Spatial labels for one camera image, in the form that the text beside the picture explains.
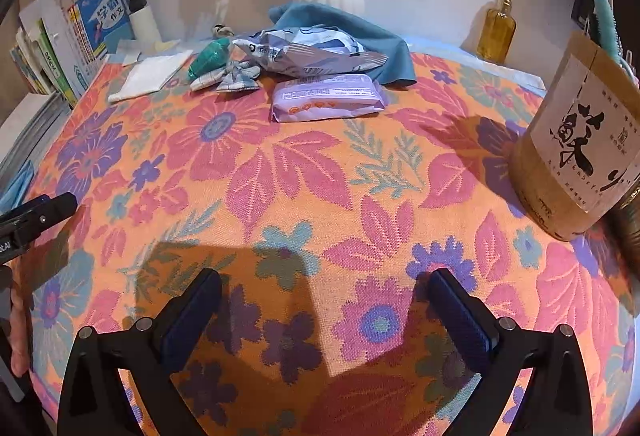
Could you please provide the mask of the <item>person's left hand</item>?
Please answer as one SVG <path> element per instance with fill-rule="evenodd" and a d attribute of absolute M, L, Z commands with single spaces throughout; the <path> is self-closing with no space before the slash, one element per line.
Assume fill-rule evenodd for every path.
<path fill-rule="evenodd" d="M 24 297 L 17 282 L 13 282 L 11 288 L 10 329 L 11 370 L 21 378 L 29 369 L 30 356 Z"/>

